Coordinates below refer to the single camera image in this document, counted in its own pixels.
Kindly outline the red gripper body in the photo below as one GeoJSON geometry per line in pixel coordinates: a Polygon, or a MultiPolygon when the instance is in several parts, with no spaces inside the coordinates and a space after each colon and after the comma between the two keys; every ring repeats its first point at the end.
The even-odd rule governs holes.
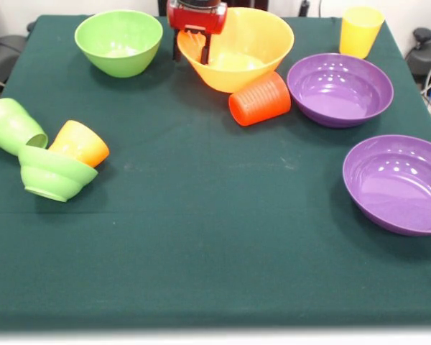
{"type": "Polygon", "coordinates": [[[167,1],[166,10],[173,29],[219,35],[226,22],[228,5],[222,1],[167,1]]]}

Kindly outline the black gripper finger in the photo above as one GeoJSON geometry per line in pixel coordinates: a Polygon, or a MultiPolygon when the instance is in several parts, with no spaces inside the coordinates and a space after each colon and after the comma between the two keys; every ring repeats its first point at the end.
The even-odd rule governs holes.
{"type": "Polygon", "coordinates": [[[209,61],[210,43],[211,43],[212,34],[204,32],[203,36],[205,37],[205,44],[201,50],[200,63],[202,65],[207,65],[209,61]]]}
{"type": "Polygon", "coordinates": [[[178,38],[179,33],[180,33],[179,29],[174,29],[173,51],[172,51],[172,59],[174,61],[180,61],[181,56],[182,56],[180,49],[179,49],[179,46],[178,46],[178,43],[177,43],[177,38],[178,38]]]}

